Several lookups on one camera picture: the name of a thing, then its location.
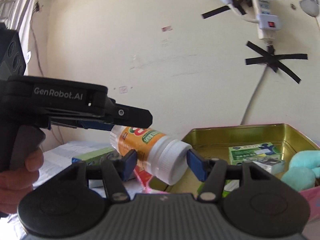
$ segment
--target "gray ribbed panel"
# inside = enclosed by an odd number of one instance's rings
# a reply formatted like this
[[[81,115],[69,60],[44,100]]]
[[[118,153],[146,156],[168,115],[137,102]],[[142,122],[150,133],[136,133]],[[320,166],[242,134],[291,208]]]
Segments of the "gray ribbed panel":
[[[27,236],[25,240],[42,238]],[[213,204],[200,204],[190,194],[137,194],[114,205],[93,229],[68,240],[270,240],[242,233],[229,225]],[[305,240],[303,236],[277,238]]]

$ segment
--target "green box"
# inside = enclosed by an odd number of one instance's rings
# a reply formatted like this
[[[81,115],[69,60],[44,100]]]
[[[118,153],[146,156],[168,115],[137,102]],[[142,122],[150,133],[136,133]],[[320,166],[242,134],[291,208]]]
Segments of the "green box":
[[[266,156],[272,156],[276,159],[282,158],[280,151],[270,142],[229,147],[229,159],[231,165],[240,165],[243,160],[250,160],[250,158],[263,158]]]
[[[97,151],[74,156],[72,157],[72,162],[75,163],[79,161],[85,161],[87,165],[98,165],[100,164],[100,159],[104,156],[107,156],[107,159],[111,160],[121,159],[121,155],[113,147],[107,147]]]

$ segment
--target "human hand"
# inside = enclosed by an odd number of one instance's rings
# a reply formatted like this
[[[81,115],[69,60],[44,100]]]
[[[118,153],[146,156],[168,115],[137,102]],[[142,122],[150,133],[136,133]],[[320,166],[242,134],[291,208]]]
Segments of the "human hand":
[[[0,173],[0,211],[6,214],[17,212],[17,206],[22,198],[33,190],[32,184],[39,178],[39,168],[44,157],[40,149],[29,154],[25,166],[15,171]]]

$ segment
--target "teal plush toy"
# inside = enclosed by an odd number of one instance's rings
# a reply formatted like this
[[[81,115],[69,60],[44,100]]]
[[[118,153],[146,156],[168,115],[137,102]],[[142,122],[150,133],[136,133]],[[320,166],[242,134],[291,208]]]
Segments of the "teal plush toy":
[[[301,151],[293,156],[281,180],[296,191],[302,191],[314,187],[319,178],[320,151]]]

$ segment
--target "red switch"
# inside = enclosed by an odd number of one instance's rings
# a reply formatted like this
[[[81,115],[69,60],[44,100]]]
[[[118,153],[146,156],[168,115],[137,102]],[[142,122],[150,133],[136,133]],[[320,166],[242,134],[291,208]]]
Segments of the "red switch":
[[[275,25],[274,22],[268,22],[268,24],[269,24],[269,27],[272,27],[272,28],[275,28],[275,27],[276,27],[276,25]]]

